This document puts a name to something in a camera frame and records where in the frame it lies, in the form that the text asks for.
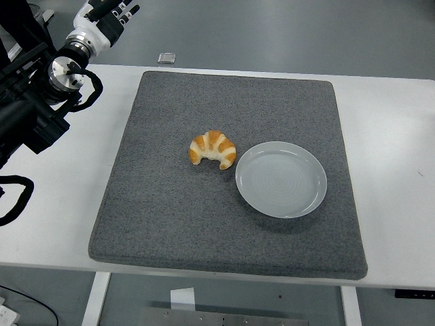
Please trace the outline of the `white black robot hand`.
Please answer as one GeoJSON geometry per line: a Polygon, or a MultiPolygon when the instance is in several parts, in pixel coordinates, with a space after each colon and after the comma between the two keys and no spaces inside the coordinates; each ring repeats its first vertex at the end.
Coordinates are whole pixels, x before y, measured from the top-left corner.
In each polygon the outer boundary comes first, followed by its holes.
{"type": "Polygon", "coordinates": [[[132,1],[85,1],[73,20],[74,30],[67,36],[67,43],[81,44],[88,56],[97,56],[111,48],[125,25],[140,10],[132,1]]]}

